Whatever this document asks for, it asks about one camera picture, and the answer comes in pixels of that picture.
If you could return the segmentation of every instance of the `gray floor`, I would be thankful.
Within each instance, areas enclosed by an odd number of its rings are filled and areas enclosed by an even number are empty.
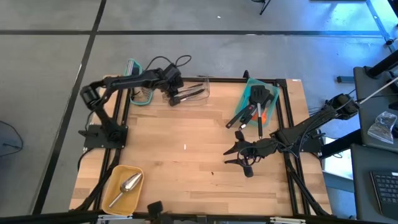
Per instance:
[[[91,29],[99,4],[100,0],[0,1],[0,29]],[[377,30],[364,2],[272,1],[262,17],[260,8],[261,4],[238,0],[108,0],[99,29]],[[0,119],[13,124],[25,141],[20,153],[0,157],[0,217],[30,212],[29,202],[37,192],[87,40],[86,35],[0,35]],[[374,65],[386,57],[389,51],[383,43],[381,37],[97,36],[83,85],[122,73],[131,57],[146,65],[157,55],[173,59],[191,54],[192,61],[181,68],[184,76],[241,77],[249,70],[258,78],[299,78],[308,107],[313,108],[353,90],[353,84],[337,84],[336,77],[352,75],[353,67]],[[46,213],[68,209],[83,145],[77,131],[87,114],[78,98]],[[353,118],[322,130],[339,137],[358,128]]]

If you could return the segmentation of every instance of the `wooden tabletop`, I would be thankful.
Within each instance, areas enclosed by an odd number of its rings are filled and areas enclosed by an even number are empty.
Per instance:
[[[223,162],[236,158],[236,154],[223,153],[233,146],[238,126],[226,129],[225,125],[234,115],[244,86],[210,83],[210,97],[201,106],[182,103],[170,107],[158,90],[150,105],[130,106],[128,139],[120,164],[144,171],[135,212],[146,213],[148,204],[161,200],[164,211],[172,213],[292,215],[282,154],[272,154],[256,163],[251,178],[244,176],[240,166]],[[303,86],[300,80],[287,80],[287,86],[294,123],[298,124],[308,118]],[[116,94],[105,105],[108,114],[112,114],[115,98]],[[280,99],[287,127],[282,91]],[[278,127],[275,109],[263,129],[264,137]],[[258,140],[255,126],[246,127],[243,133],[247,141]],[[70,208],[79,206],[96,185],[103,155],[104,149],[94,149],[82,160]],[[319,160],[308,153],[301,153],[301,158],[306,186],[331,213]],[[296,187],[299,211],[303,212],[299,192]]]

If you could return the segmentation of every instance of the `black keyboard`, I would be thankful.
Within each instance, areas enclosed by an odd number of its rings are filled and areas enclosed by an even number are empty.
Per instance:
[[[371,172],[382,215],[398,220],[398,172]]]

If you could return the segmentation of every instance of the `plastic bin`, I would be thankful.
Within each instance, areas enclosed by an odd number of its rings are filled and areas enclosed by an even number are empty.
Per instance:
[[[271,120],[272,112],[274,111],[276,101],[279,97],[279,88],[274,87],[273,85],[266,84],[254,78],[249,78],[246,87],[243,91],[242,97],[239,100],[238,105],[236,106],[235,115],[237,115],[245,106],[248,105],[250,90],[253,85],[263,85],[267,90],[269,90],[270,94],[274,95],[274,100],[272,100],[270,105],[266,108],[266,122],[263,122],[262,124],[262,127],[266,127],[269,124],[269,121]],[[249,124],[257,126],[257,116],[253,116],[253,119],[249,121]]]

